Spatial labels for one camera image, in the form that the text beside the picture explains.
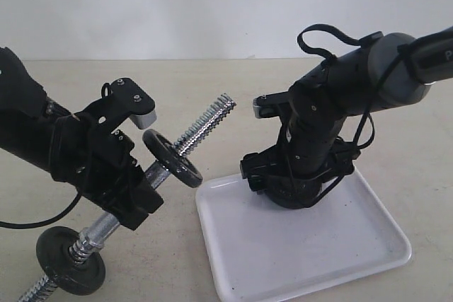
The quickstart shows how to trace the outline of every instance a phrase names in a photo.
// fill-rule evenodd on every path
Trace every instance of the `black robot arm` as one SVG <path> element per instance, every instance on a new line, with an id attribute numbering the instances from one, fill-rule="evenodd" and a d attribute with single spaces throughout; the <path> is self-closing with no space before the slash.
<path id="1" fill-rule="evenodd" d="M 0 49 L 0 148 L 68 182 L 81 196 L 136 229 L 163 200 L 150 190 L 130 151 L 131 139 L 117 130 L 130 118 L 140 129 L 156 118 L 155 104 L 136 83 L 123 78 L 103 87 L 102 98 L 70 111 L 50 99 L 19 58 Z M 31 228 L 54 222 L 0 226 Z"/>
<path id="2" fill-rule="evenodd" d="M 311 30 L 331 33 L 358 48 L 337 57 L 309 47 L 302 35 Z M 419 39 L 378 32 L 354 40 L 332 26 L 318 24 L 297 40 L 305 52 L 325 60 L 287 92 L 253 101 L 257 118 L 279 117 L 282 126 L 276 145 L 245 155 L 241 161 L 242 176 L 253 191 L 264 192 L 290 209 L 315 205 L 354 171 L 352 162 L 374 138 L 371 112 L 417 103 L 431 83 L 453 77 L 452 29 Z M 339 137 L 343 123 L 355 115 L 362 115 L 355 138 L 344 141 Z M 358 145 L 366 120 L 372 123 L 373 133 L 368 142 Z"/>

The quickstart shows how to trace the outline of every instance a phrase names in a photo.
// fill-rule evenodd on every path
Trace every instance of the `plastic tray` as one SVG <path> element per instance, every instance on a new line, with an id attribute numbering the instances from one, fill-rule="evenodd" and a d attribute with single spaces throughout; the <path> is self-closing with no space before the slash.
<path id="1" fill-rule="evenodd" d="M 287 210 L 233 175 L 196 194 L 223 302 L 284 301 L 404 265 L 411 244 L 355 171 L 310 209 Z"/>

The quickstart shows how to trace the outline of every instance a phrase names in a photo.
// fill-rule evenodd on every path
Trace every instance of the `white wall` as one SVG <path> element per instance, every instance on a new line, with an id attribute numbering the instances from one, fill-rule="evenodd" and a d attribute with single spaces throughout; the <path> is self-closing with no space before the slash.
<path id="1" fill-rule="evenodd" d="M 451 0 L 0 0 L 0 46 L 23 59 L 299 57 L 312 23 L 361 37 L 453 25 Z M 324 35 L 309 42 L 347 47 Z"/>

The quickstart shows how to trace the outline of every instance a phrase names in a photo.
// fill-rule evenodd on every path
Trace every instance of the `white tray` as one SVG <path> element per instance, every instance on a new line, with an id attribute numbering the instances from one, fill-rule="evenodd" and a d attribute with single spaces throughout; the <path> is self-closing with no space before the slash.
<path id="1" fill-rule="evenodd" d="M 284 301 L 404 265 L 411 244 L 356 171 L 319 204 L 287 210 L 233 175 L 196 195 L 223 302 Z"/>

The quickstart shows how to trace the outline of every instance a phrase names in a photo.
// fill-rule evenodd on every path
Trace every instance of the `beige table surface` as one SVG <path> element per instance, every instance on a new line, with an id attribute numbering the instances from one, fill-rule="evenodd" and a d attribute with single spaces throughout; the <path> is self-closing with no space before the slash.
<path id="1" fill-rule="evenodd" d="M 176 139 L 220 94 L 238 103 L 233 113 L 190 156 L 206 180 L 239 172 L 245 153 L 275 143 L 278 119 L 256 120 L 251 101 L 286 91 L 315 59 L 164 62 L 27 62 L 49 95 L 70 110 L 97 99 L 106 81 L 134 79 L 156 101 L 153 125 Z M 413 246 L 405 267 L 317 292 L 295 301 L 453 301 L 453 81 L 433 86 L 411 107 L 374 115 L 377 139 L 357 161 Z M 346 124 L 352 137 L 357 120 Z M 154 159 L 131 122 L 133 154 L 147 167 Z M 61 211 L 74 197 L 69 185 L 24 161 L 0 153 L 0 219 L 28 222 Z M 218 301 L 200 222 L 195 189 L 169 178 L 159 188 L 165 204 L 136 231 L 120 228 L 102 251 L 103 287 L 89 297 L 56 292 L 48 301 Z M 101 215 L 82 202 L 58 225 L 76 230 Z M 35 242 L 44 228 L 0 229 L 0 301 L 15 301 L 42 271 Z"/>

